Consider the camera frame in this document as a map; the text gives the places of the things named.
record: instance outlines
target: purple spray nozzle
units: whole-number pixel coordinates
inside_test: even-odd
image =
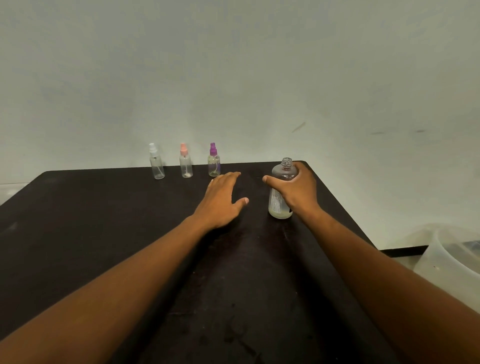
[[[216,152],[215,143],[210,143],[210,155],[216,156],[218,153]]]

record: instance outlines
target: bottle label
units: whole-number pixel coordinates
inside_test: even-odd
[[[270,199],[270,209],[276,213],[282,212],[282,206],[287,205],[281,193],[272,188],[272,198]]]

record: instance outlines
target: clear plastic bottle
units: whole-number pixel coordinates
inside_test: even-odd
[[[293,180],[298,173],[297,167],[292,164],[292,158],[283,158],[282,163],[272,169],[272,176],[284,181]],[[270,191],[268,212],[275,218],[289,218],[293,214],[280,192],[273,188]]]
[[[184,178],[193,176],[192,160],[188,155],[188,149],[185,143],[180,144],[180,170]]]
[[[153,177],[156,180],[161,180],[165,177],[165,172],[163,171],[163,164],[160,156],[158,155],[158,149],[154,143],[149,144],[150,149],[150,164],[152,165]]]
[[[208,156],[208,175],[212,177],[220,175],[220,156],[216,151],[215,143],[210,143],[210,155]]]

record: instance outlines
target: forearm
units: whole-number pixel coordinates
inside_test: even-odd
[[[0,342],[0,363],[103,363],[207,233],[187,218]]]
[[[480,362],[480,315],[320,208],[301,217],[365,311],[411,360]]]

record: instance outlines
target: bottle neck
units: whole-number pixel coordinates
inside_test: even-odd
[[[283,169],[289,170],[293,166],[292,158],[283,158],[281,164]]]

